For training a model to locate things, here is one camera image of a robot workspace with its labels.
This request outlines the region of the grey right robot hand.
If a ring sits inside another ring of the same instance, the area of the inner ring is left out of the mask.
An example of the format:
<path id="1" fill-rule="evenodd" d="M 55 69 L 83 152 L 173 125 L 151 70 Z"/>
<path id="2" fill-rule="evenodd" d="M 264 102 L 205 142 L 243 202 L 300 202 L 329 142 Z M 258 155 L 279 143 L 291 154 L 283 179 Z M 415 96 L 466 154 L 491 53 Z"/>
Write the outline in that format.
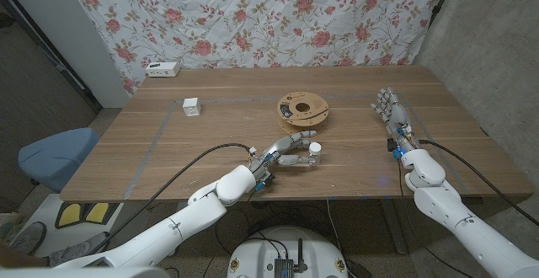
<path id="1" fill-rule="evenodd" d="M 381 88 L 371 107 L 385 123 L 389 136 L 405 152 L 419 148 L 414 139 L 411 120 L 392 88 Z"/>

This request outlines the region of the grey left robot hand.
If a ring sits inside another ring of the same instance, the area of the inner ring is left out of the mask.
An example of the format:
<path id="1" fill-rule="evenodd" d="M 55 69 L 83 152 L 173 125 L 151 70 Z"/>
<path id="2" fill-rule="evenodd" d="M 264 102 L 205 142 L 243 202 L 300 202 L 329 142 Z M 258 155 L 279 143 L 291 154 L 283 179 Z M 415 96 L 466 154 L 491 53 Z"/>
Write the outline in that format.
<path id="1" fill-rule="evenodd" d="M 319 162 L 322 146 L 311 139 L 316 131 L 300 131 L 284 136 L 264 149 L 260 156 L 254 156 L 249 170 L 256 181 L 266 180 L 270 176 L 270 167 L 274 164 L 280 166 L 293 166 L 297 164 L 314 165 Z M 308 156 L 288 154 L 296 149 L 307 149 Z"/>

